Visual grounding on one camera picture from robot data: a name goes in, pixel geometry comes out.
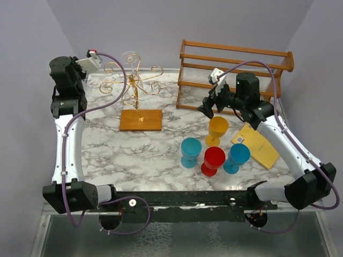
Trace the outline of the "yellow plastic goblet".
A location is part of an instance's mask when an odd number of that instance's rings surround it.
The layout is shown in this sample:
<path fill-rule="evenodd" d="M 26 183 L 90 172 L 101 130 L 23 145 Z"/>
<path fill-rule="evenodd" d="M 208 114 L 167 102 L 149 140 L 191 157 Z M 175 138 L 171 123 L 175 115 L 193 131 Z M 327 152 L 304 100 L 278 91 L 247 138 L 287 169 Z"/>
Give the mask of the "yellow plastic goblet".
<path fill-rule="evenodd" d="M 205 143 L 208 147 L 218 147 L 220 145 L 220 138 L 225 135 L 229 128 L 228 121 L 219 116 L 213 117 L 208 125 L 208 136 Z"/>

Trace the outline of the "clear smooth wine glass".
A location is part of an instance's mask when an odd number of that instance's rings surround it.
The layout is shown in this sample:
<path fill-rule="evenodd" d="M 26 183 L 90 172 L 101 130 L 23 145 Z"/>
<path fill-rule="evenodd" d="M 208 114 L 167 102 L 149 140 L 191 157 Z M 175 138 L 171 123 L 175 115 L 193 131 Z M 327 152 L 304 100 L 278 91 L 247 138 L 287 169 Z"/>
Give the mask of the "clear smooth wine glass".
<path fill-rule="evenodd" d="M 138 74 L 141 57 L 134 51 L 127 51 L 122 55 L 121 59 L 124 64 L 127 64 L 130 67 L 131 72 L 129 73 L 129 77 L 135 81 L 137 89 L 142 89 L 143 83 Z"/>

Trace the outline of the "clear ribbed wine glass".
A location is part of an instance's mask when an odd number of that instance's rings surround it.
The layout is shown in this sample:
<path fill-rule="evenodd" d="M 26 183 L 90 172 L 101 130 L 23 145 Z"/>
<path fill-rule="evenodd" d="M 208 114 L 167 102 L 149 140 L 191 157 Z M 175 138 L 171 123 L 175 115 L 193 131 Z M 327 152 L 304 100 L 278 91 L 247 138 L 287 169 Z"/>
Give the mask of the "clear ribbed wine glass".
<path fill-rule="evenodd" d="M 86 98 L 88 98 L 92 93 L 92 87 L 88 85 L 86 78 L 82 80 L 82 86 L 83 86 L 85 96 Z"/>

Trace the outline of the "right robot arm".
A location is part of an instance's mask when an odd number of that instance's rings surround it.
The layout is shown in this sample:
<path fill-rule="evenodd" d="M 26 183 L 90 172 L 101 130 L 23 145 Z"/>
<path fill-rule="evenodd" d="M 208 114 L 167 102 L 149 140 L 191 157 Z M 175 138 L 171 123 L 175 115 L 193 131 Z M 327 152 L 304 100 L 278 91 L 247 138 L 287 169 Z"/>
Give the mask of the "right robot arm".
<path fill-rule="evenodd" d="M 301 210 L 315 206 L 317 201 L 334 192 L 336 202 L 329 209 L 337 208 L 340 196 L 333 184 L 337 172 L 334 165 L 324 164 L 313 156 L 290 131 L 275 106 L 261 100 L 259 80 L 253 73 L 239 73 L 234 92 L 226 83 L 226 75 L 226 72 L 217 68 L 210 73 L 208 80 L 213 88 L 202 100 L 198 110 L 210 119 L 214 116 L 213 106 L 216 106 L 218 112 L 226 107 L 239 111 L 243 120 L 280 154 L 295 179 L 285 186 L 268 182 L 255 184 L 254 192 L 246 196 L 247 205 L 251 209 L 259 209 L 266 201 L 280 201 Z"/>

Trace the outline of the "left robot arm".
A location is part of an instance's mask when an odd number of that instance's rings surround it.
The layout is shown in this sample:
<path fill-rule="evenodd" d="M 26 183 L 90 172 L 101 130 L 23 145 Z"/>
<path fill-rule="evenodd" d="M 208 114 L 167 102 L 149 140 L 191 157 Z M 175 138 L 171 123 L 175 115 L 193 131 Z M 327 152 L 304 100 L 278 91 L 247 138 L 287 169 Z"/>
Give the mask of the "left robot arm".
<path fill-rule="evenodd" d="M 61 56 L 49 63 L 49 74 L 55 82 L 50 110 L 55 120 L 57 149 L 51 185 L 44 186 L 42 194 L 59 214 L 92 210 L 98 205 L 113 211 L 118 206 L 114 186 L 85 182 L 81 163 L 87 109 L 84 80 L 101 64 L 102 59 L 95 50 L 90 50 L 85 59 Z"/>

